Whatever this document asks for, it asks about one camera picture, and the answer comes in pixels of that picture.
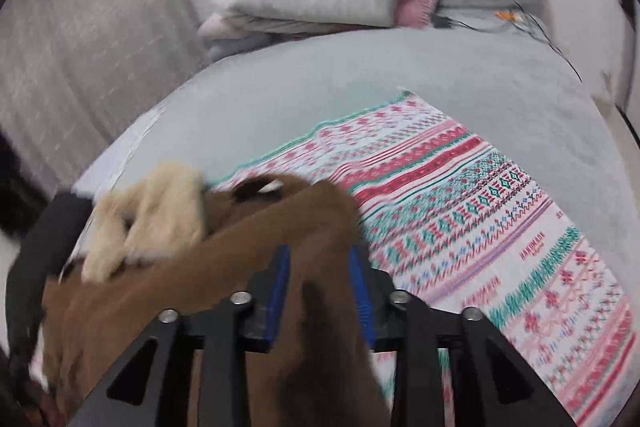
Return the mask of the brown jacket with fur collar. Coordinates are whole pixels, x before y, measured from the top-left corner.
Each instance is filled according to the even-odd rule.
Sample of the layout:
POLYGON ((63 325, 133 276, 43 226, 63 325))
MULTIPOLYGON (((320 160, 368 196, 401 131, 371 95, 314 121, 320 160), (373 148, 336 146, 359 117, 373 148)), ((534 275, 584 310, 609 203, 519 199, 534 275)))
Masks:
POLYGON ((276 196, 238 190, 204 198, 202 243, 102 284, 78 268, 44 286, 43 373, 64 417, 79 409, 107 369, 160 311, 202 311, 244 288, 276 249, 291 251, 280 334, 247 359, 256 426, 385 426, 390 421, 364 345, 348 275, 359 211, 344 188, 281 176, 276 196))

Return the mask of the patterned pink green blanket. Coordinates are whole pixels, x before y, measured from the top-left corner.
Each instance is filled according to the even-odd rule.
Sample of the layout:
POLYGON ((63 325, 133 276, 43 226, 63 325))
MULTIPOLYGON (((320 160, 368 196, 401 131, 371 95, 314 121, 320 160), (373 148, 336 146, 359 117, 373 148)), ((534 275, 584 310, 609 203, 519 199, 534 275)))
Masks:
POLYGON ((516 162, 405 93, 318 124, 215 181, 328 180, 356 200, 372 265, 437 309, 481 309, 575 423, 607 426, 637 384, 631 300, 516 162))

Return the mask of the black garment on bed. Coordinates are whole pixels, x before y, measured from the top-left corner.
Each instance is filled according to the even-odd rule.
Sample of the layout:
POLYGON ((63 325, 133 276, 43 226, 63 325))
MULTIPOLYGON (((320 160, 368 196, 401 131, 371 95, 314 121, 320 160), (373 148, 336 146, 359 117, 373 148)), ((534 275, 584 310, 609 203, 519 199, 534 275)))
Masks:
POLYGON ((6 328, 12 358, 32 356, 43 318, 44 284, 63 271, 92 210, 90 198, 60 192, 22 240, 6 280, 6 328))

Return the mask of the grey bed sheet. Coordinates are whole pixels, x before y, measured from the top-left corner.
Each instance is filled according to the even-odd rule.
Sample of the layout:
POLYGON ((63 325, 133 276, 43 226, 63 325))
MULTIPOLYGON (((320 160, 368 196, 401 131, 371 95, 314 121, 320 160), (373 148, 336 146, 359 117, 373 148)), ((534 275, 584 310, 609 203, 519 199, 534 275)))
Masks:
POLYGON ((514 160, 638 296, 639 217, 623 157, 570 66, 517 30, 347 31, 224 58, 138 118, 75 190, 96 195, 163 161, 218 181, 317 124, 405 93, 514 160))

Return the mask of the grey blue folded blanket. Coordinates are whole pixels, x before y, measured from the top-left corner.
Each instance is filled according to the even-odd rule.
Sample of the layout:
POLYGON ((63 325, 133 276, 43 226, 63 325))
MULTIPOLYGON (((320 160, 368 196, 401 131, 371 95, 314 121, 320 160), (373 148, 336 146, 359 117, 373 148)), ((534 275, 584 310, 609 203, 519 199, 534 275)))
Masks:
POLYGON ((215 40, 207 46, 207 56, 212 63, 228 56, 252 52, 270 46, 273 38, 268 34, 254 34, 239 39, 215 40))

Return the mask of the pale pink folded blanket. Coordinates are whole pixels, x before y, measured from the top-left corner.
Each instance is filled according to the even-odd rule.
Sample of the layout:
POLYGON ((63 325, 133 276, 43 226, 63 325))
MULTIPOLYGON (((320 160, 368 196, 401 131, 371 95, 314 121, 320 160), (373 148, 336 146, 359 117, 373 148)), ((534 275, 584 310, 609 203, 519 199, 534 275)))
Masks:
POLYGON ((198 28, 198 36, 203 40, 236 40, 243 38, 244 32, 214 13, 198 28))

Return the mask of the pink pillow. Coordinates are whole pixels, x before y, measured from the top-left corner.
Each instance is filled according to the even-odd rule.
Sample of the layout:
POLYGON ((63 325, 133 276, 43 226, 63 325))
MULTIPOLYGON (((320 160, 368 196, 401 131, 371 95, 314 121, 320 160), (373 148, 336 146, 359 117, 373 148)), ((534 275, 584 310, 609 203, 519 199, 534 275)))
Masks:
POLYGON ((431 23, 440 0, 397 0, 394 21, 397 27, 422 29, 431 23))

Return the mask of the orange object on bed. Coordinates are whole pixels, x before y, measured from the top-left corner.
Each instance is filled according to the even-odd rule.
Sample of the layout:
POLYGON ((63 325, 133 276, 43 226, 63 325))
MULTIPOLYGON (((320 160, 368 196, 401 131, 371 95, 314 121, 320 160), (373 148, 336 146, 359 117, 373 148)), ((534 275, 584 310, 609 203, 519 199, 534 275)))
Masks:
POLYGON ((499 20, 503 20, 504 22, 510 23, 510 24, 521 23, 521 21, 523 20, 523 17, 521 16, 521 14, 518 14, 518 12, 514 12, 512 10, 495 11, 494 15, 499 20))

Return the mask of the grey dotted curtain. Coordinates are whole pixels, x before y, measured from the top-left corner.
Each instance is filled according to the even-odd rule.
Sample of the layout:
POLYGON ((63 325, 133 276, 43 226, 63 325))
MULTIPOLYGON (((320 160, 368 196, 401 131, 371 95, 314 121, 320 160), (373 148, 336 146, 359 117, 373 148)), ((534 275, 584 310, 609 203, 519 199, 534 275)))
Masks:
POLYGON ((1 130, 44 193, 206 65, 196 26, 190 0, 6 0, 1 130))

